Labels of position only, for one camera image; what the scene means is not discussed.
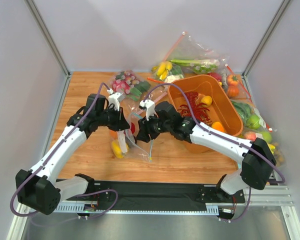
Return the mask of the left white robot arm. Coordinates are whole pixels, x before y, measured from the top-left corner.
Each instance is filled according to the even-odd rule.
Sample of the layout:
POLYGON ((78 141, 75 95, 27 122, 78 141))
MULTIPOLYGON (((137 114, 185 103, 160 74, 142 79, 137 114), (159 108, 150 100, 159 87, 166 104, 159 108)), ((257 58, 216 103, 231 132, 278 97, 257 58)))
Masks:
POLYGON ((76 174, 57 182, 57 177, 69 158, 99 127, 117 133, 119 151, 128 152, 125 130, 130 125, 124 117, 120 102, 124 94, 115 92, 109 97, 90 94, 86 105, 71 116, 61 136, 51 149, 30 170, 21 169, 16 177, 18 202, 45 215, 51 214, 64 200, 87 194, 93 178, 76 174))

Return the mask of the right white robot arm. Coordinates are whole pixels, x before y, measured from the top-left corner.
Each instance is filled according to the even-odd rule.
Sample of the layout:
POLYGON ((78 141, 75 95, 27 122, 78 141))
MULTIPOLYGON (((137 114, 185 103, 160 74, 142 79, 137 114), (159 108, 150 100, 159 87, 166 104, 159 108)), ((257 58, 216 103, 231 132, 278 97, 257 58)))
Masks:
POLYGON ((215 130, 190 116, 182 117, 167 101, 155 104, 143 100, 139 107, 145 111, 145 117, 138 121, 138 141, 148 143, 160 134, 170 133, 179 141, 204 146, 231 158, 241 168, 224 175, 217 184, 229 195, 246 188, 265 188, 276 161, 262 138, 250 141, 215 130))

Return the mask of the clear blue zip bag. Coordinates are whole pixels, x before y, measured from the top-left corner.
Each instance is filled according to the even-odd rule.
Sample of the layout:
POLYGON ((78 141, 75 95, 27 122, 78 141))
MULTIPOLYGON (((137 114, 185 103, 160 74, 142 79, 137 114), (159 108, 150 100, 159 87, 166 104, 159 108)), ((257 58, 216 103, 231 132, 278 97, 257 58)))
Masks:
POLYGON ((136 139, 137 133, 139 132, 138 120, 143 118, 140 115, 141 113, 142 113, 141 110, 137 112, 131 112, 127 117, 127 122, 129 123, 130 127, 131 127, 131 123, 135 124, 136 132, 132 134, 130 129, 124 131, 124 137, 125 137, 125 143, 127 149, 127 152, 124 153, 124 158, 139 159, 146 162, 152 162, 154 141, 151 140, 150 142, 146 143, 143 141, 138 141, 136 139))

